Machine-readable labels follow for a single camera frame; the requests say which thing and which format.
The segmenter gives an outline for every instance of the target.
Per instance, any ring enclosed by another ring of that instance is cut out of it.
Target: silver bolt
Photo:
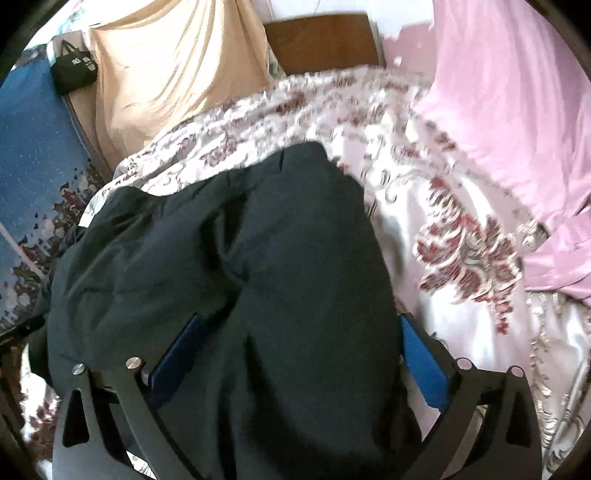
[[[525,372],[523,371],[523,369],[521,367],[518,367],[517,365],[511,367],[511,373],[519,378],[525,376]]]
[[[457,366],[461,369],[461,370],[470,370],[472,368],[472,362],[470,362],[467,358],[458,358],[457,361]]]
[[[74,368],[72,369],[72,373],[74,375],[80,375],[80,374],[84,373],[84,370],[86,370],[86,367],[83,364],[76,364],[76,365],[74,365]]]
[[[125,366],[130,370],[138,368],[141,364],[142,364],[142,359],[138,356],[133,356],[125,362]]]

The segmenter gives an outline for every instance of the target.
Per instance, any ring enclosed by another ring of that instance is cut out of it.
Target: floral bedspread
[[[549,476],[591,419],[588,313],[561,294],[524,290],[519,256],[545,241],[544,229],[413,112],[428,87],[422,77],[371,67],[291,76],[188,119],[125,159],[80,224],[122,186],[169,195],[289,145],[322,143],[365,187],[399,309],[413,312],[454,357],[525,371]],[[412,382],[410,402],[427,432],[438,412]]]

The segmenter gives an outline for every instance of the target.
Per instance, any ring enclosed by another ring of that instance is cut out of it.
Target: pink curtain
[[[528,288],[560,289],[591,306],[589,79],[525,0],[433,4],[437,70],[416,110],[550,231],[524,258]]]

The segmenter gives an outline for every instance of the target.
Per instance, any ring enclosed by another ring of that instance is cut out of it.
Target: beige draped fabric
[[[155,0],[97,28],[96,130],[112,167],[182,120],[269,84],[249,0]]]

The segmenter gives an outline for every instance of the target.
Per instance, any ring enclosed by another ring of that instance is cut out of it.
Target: wooden headboard
[[[379,65],[366,14],[318,15],[265,25],[267,39],[288,75]]]

